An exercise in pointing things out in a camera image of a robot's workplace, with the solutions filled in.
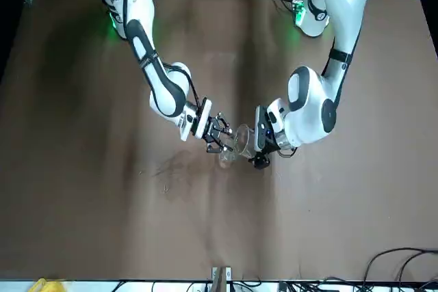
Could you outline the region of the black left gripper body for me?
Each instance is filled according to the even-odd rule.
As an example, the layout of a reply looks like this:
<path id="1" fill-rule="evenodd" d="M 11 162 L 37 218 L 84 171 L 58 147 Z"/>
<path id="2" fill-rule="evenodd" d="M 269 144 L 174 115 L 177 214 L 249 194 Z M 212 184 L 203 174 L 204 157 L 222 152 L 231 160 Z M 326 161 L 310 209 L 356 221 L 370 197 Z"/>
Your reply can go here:
<path id="1" fill-rule="evenodd" d="M 255 134 L 255 151 L 268 155 L 279 150 L 273 131 L 259 131 Z"/>

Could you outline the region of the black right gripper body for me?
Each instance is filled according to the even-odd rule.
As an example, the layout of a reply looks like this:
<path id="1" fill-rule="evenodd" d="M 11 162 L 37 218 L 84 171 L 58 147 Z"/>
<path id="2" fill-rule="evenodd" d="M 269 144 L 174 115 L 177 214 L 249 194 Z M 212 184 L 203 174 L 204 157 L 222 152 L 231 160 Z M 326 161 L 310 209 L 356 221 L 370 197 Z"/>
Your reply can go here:
<path id="1" fill-rule="evenodd" d="M 216 118 L 208 118 L 204 131 L 206 142 L 218 142 L 220 140 L 221 126 Z"/>

